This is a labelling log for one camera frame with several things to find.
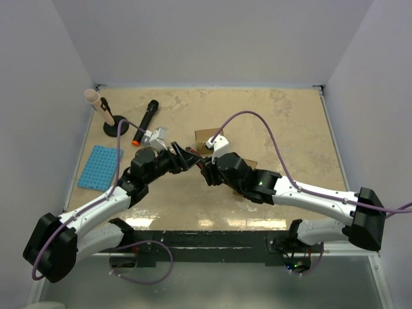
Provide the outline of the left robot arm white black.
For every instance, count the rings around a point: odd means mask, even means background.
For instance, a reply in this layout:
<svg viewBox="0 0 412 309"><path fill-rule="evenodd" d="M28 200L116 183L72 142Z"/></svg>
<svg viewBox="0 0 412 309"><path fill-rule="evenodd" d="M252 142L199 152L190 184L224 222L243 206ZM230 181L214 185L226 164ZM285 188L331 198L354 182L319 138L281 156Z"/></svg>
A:
<svg viewBox="0 0 412 309"><path fill-rule="evenodd" d="M159 152L140 149L104 194L69 213L41 216L23 250L23 258L32 265L33 280L60 281L75 266L80 242L96 226L140 202L148 194L149 184L159 177L188 171L200 160L191 148L182 149L176 142Z"/></svg>

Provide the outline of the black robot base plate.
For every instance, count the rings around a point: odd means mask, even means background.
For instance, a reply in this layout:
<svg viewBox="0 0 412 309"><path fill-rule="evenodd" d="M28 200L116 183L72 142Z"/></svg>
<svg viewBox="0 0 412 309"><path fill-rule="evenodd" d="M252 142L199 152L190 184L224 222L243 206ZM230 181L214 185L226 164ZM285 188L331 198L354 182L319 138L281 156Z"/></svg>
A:
<svg viewBox="0 0 412 309"><path fill-rule="evenodd" d="M136 230L122 245L159 241L175 263L263 263L282 266L291 250L285 230Z"/></svg>

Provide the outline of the taped cardboard box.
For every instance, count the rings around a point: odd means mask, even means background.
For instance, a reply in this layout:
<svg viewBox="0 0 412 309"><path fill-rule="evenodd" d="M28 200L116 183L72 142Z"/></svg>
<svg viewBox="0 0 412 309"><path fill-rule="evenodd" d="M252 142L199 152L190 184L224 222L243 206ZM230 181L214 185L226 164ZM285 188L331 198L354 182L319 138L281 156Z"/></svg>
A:
<svg viewBox="0 0 412 309"><path fill-rule="evenodd" d="M209 129L201 129L201 130L196 130L194 132L195 135L195 140L196 140L196 147L194 148L199 152L202 156L203 155L211 155L212 150L209 150L205 146L205 142L210 138L213 137L216 133L218 132L218 128L209 128Z"/></svg>

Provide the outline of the red black utility knife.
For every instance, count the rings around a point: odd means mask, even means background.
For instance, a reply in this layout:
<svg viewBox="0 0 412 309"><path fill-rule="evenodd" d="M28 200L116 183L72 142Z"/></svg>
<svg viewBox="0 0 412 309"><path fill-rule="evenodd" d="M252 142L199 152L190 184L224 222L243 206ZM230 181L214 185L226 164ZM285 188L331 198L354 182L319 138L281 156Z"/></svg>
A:
<svg viewBox="0 0 412 309"><path fill-rule="evenodd" d="M185 150L187 152L190 152L190 154L192 154L192 155L194 155L198 158L198 162L196 163L196 165L198 166L199 169L202 170L205 166L204 166L204 162L203 162L203 158L202 158L201 154L199 152L197 152L197 150L195 150L192 147L186 147Z"/></svg>

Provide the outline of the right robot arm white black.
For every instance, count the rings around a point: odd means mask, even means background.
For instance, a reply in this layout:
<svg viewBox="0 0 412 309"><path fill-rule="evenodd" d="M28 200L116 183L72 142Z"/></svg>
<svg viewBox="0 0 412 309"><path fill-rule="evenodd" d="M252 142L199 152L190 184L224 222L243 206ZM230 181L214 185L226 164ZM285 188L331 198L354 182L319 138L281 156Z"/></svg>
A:
<svg viewBox="0 0 412 309"><path fill-rule="evenodd" d="M331 191L316 186L304 189L272 171L253 169L236 153L217 159L203 158L198 164L210 186L225 184L253 203L286 205L322 214L323 220L294 220L286 244L295 253L321 242L349 241L369 251L382 245L386 213L376 193Z"/></svg>

